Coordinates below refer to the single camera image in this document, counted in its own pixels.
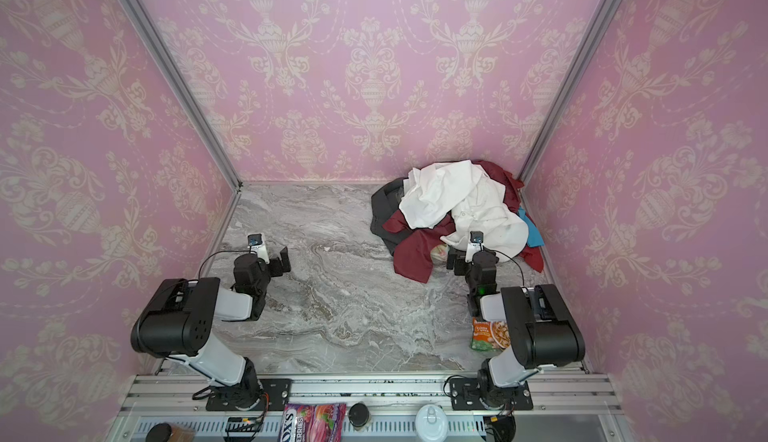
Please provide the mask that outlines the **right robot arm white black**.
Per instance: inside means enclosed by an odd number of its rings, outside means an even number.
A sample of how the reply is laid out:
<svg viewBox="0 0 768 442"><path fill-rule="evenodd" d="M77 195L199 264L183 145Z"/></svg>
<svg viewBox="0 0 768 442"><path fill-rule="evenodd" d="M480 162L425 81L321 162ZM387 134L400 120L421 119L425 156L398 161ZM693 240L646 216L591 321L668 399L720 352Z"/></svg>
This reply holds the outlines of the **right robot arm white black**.
<svg viewBox="0 0 768 442"><path fill-rule="evenodd" d="M467 305L478 322L507 327L509 345L483 361L474 377L451 376L444 388L455 411L531 410L528 380L551 367L584 359L582 333L553 284L500 288L496 281L498 251L473 255L451 248L446 268L462 276Z"/></svg>

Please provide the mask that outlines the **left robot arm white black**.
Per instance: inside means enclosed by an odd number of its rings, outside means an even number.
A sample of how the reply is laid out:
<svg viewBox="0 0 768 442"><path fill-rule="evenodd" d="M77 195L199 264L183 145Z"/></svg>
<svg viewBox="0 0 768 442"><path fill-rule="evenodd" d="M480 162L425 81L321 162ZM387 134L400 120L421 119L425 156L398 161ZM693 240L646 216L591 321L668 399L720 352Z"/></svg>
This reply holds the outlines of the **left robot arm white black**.
<svg viewBox="0 0 768 442"><path fill-rule="evenodd" d="M166 279L131 331L135 352L170 360L205 377L208 385L192 395L208 411L283 411L292 382L262 379L252 360L233 352L213 332L216 321L256 322L266 306L272 279L291 271L289 249L277 257L249 249L234 261L234 284L218 277Z"/></svg>

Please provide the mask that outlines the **floral pastel cloth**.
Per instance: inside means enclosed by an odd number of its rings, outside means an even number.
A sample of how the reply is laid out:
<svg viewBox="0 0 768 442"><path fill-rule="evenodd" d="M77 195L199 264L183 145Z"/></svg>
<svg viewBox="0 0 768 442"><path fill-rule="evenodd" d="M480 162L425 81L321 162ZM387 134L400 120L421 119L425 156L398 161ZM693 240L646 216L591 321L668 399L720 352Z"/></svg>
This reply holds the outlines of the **floral pastel cloth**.
<svg viewBox="0 0 768 442"><path fill-rule="evenodd" d="M430 251L430 257L435 263L445 263L448 258L449 247L446 244L439 244Z"/></svg>

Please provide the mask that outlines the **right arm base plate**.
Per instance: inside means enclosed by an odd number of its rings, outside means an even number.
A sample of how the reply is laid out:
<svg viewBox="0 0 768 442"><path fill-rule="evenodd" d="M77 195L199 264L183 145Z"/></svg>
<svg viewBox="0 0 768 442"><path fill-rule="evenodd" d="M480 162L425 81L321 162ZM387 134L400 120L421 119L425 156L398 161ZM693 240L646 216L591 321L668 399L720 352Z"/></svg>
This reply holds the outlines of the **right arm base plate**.
<svg viewBox="0 0 768 442"><path fill-rule="evenodd" d="M526 383L499 388L477 377L452 375L444 381L442 390L454 411L530 411L534 407Z"/></svg>

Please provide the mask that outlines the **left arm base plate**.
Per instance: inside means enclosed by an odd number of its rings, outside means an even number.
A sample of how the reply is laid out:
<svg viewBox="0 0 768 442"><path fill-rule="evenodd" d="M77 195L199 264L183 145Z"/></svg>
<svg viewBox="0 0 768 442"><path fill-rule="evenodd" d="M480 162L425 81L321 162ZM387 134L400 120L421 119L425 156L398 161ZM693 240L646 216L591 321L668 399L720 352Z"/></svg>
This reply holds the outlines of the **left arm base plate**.
<svg viewBox="0 0 768 442"><path fill-rule="evenodd" d="M224 395L222 388L210 388L205 409L211 412L252 411L282 412L291 396L292 380L289 378L261 379L254 395Z"/></svg>

